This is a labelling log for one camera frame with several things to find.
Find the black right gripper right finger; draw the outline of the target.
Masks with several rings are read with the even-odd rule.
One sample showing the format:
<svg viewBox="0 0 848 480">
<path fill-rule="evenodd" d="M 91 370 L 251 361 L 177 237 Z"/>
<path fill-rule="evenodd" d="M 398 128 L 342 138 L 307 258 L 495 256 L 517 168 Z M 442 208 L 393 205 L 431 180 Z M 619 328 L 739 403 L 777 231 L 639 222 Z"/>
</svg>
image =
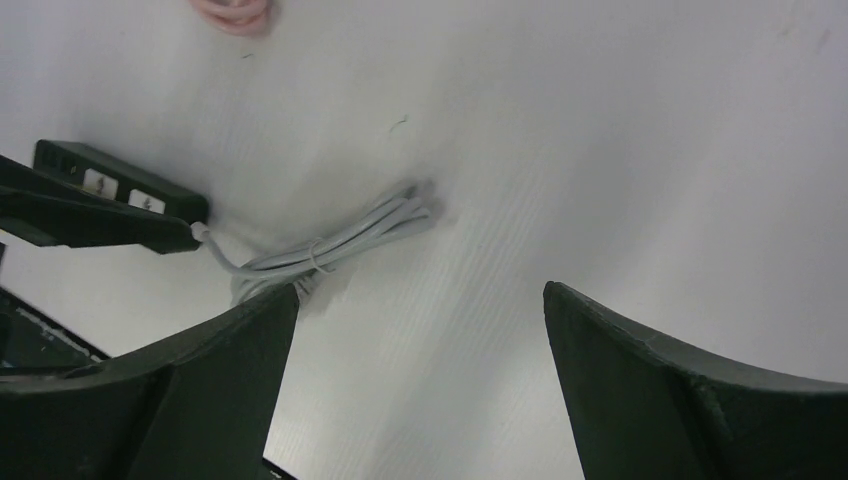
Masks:
<svg viewBox="0 0 848 480">
<path fill-rule="evenodd" d="M 544 315 L 588 479 L 843 479 L 847 387 L 705 351 L 558 282 Z"/>
</svg>

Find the black power strip white sockets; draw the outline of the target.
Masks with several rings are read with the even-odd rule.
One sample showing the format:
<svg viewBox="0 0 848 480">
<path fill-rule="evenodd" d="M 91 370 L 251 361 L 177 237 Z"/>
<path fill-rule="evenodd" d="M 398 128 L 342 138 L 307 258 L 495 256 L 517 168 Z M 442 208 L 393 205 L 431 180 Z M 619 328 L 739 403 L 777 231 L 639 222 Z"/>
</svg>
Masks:
<svg viewBox="0 0 848 480">
<path fill-rule="evenodd" d="M 33 169 L 101 198 L 189 224 L 209 219 L 210 205 L 203 195 L 84 143 L 37 141 Z"/>
</svg>

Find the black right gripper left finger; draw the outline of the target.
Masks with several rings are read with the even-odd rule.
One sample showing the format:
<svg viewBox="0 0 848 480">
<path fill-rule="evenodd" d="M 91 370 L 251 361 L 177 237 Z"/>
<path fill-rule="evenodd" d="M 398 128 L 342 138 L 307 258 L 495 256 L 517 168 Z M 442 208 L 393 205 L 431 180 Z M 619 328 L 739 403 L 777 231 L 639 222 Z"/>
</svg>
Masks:
<svg viewBox="0 0 848 480">
<path fill-rule="evenodd" d="M 109 356 L 1 295 L 5 479 L 283 479 L 264 456 L 300 302 L 270 291 Z"/>
</svg>

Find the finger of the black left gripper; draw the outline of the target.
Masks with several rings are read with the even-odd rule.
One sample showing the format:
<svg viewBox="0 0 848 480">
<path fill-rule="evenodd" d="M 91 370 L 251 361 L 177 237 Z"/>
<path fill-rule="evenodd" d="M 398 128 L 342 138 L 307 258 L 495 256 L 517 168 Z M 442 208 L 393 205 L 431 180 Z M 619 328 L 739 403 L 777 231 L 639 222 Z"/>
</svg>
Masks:
<svg viewBox="0 0 848 480">
<path fill-rule="evenodd" d="M 200 247 L 182 219 L 98 197 L 6 157 L 1 229 L 38 247 L 141 245 L 158 254 Z"/>
</svg>

